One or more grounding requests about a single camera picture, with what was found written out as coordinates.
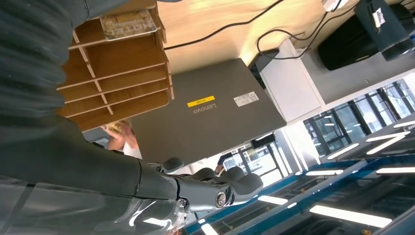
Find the window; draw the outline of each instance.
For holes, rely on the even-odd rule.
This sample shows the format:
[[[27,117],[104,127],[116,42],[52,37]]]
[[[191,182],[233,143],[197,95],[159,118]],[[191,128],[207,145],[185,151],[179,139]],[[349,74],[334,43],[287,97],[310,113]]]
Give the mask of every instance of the window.
[[[377,92],[375,92],[375,94],[372,95],[370,98],[376,105],[376,108],[382,116],[383,120],[385,121],[386,125],[391,125],[392,123],[396,122],[396,118],[393,116],[387,101],[382,100]]]
[[[393,82],[309,118],[304,125],[324,157],[415,113],[414,97],[405,81]]]
[[[369,126],[371,132],[376,132],[383,128],[381,122],[376,117],[375,112],[371,108],[368,100],[366,98],[356,102],[357,107],[359,108],[360,113],[363,115],[363,119]]]
[[[275,160],[268,149],[268,145],[258,149],[250,149],[243,152],[243,154],[247,160],[249,169],[252,173],[257,175],[265,174],[277,167]]]
[[[232,155],[231,158],[226,159],[223,162],[223,166],[224,166],[225,170],[229,170],[232,167],[238,166],[244,171],[245,174],[248,173],[247,170],[246,170],[246,167],[244,165],[244,162],[242,161],[241,155],[239,153],[234,154],[234,155]]]
[[[346,133],[352,142],[359,141],[366,136],[362,130],[362,125],[357,121],[349,106],[338,109],[336,114],[339,116],[340,122],[345,127]]]
[[[412,106],[414,102],[408,95],[408,92],[402,89],[400,84],[394,82],[385,86],[384,90],[400,118],[409,116],[414,112],[414,107]]]

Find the white sticker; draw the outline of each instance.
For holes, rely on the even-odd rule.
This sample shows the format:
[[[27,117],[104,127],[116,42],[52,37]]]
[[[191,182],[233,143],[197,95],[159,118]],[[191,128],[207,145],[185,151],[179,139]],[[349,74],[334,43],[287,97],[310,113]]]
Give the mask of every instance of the white sticker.
[[[233,98],[235,103],[238,107],[250,104],[252,102],[258,101],[259,98],[256,96],[255,92],[249,92],[247,94],[240,95],[238,97]]]
[[[382,24],[386,22],[385,18],[383,18],[382,9],[380,9],[380,7],[372,15],[375,21],[376,28],[379,28]]]

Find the wooden organizer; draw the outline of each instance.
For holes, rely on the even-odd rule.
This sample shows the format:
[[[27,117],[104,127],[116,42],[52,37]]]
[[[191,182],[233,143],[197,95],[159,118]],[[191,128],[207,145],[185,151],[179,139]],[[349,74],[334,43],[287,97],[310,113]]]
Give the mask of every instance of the wooden organizer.
[[[149,12],[154,33],[108,42],[100,19],[75,29],[69,61],[63,65],[67,80],[58,87],[65,99],[59,115],[87,131],[163,107],[169,96],[174,99],[163,48],[165,29],[157,5]]]

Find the gray laptop lid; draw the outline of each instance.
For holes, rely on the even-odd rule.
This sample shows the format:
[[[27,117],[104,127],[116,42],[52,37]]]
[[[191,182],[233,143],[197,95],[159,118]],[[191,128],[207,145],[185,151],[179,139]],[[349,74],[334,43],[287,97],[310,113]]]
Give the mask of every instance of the gray laptop lid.
[[[175,99],[131,123],[143,159],[185,164],[286,125],[241,59],[173,76]]]

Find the desk surface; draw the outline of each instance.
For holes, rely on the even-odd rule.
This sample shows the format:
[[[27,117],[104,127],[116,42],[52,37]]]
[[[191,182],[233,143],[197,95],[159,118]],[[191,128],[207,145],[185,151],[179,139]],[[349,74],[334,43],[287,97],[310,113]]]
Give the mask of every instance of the desk surface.
[[[183,0],[177,3],[158,2],[160,17],[167,33],[165,47],[200,39],[231,23],[244,22],[259,14],[276,0]],[[323,16],[322,0],[285,0],[265,15],[248,25],[225,29],[212,38],[191,46],[166,51],[171,62],[172,73],[193,70],[220,61],[242,58],[248,64],[256,56],[256,40],[263,33],[282,28],[294,34],[305,32],[308,36]],[[328,18],[347,11],[358,0],[349,0],[345,7]],[[389,4],[399,0],[387,0]],[[332,20],[319,34],[315,48],[354,13]],[[261,40],[262,50],[272,49],[287,37],[283,33],[272,33]],[[303,47],[309,41],[294,42]]]

